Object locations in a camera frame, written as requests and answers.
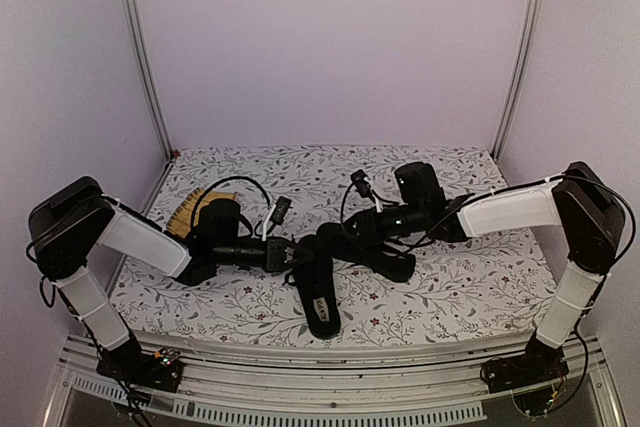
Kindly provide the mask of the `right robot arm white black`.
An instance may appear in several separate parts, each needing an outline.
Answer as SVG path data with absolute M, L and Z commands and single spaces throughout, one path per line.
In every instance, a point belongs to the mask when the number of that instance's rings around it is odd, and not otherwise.
M 628 202 L 582 161 L 541 180 L 454 199 L 446 198 L 434 168 L 425 162 L 403 165 L 394 175 L 401 204 L 385 208 L 377 199 L 374 207 L 341 217 L 344 235 L 354 246 L 380 246 L 413 233 L 456 243 L 498 231 L 562 228 L 567 266 L 535 330 L 536 346 L 518 359 L 516 368 L 524 382 L 539 382 L 555 367 L 552 349 L 563 345 L 632 245 L 622 239 L 637 231 Z

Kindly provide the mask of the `red-soled shoe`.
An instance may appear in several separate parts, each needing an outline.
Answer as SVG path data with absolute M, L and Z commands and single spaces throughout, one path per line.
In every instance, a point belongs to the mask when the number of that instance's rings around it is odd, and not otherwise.
M 327 243 L 334 259 L 368 267 L 390 281 L 407 282 L 415 272 L 413 254 L 403 255 L 384 243 L 367 244 L 343 224 L 324 223 L 316 234 Z

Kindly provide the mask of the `black shoelace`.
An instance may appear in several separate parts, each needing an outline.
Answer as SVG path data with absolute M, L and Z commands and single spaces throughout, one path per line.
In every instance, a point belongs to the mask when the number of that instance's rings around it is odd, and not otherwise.
M 284 284 L 288 287 L 300 288 L 303 285 L 302 269 L 295 267 L 285 274 Z

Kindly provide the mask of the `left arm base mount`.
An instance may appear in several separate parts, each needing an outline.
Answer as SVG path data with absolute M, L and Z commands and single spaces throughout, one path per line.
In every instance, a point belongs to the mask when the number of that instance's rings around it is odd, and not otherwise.
M 185 364 L 167 354 L 146 354 L 138 345 L 122 345 L 103 350 L 98 374 L 134 386 L 176 393 Z

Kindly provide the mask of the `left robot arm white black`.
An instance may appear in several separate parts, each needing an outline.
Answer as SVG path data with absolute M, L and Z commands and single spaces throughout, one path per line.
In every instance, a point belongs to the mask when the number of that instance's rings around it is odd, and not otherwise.
M 32 209 L 26 255 L 110 352 L 111 366 L 138 381 L 148 359 L 88 269 L 89 254 L 105 247 L 187 286 L 211 279 L 220 265 L 279 273 L 314 260 L 311 248 L 292 240 L 239 233 L 250 225 L 233 196 L 206 189 L 193 192 L 161 228 L 84 176 Z

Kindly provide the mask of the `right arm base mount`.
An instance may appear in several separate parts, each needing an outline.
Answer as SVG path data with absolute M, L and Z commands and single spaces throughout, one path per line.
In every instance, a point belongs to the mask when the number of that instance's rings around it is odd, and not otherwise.
M 569 373 L 562 349 L 529 349 L 511 357 L 497 357 L 483 363 L 480 379 L 490 393 L 503 392 L 560 379 Z

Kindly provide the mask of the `black shoe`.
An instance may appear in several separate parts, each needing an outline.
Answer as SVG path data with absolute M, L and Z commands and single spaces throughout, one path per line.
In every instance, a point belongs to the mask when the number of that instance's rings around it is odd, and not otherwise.
M 302 237 L 298 245 L 314 247 L 313 261 L 295 261 L 302 269 L 303 285 L 296 288 L 311 334 L 322 340 L 331 339 L 341 330 L 333 281 L 333 258 L 327 243 L 318 235 Z

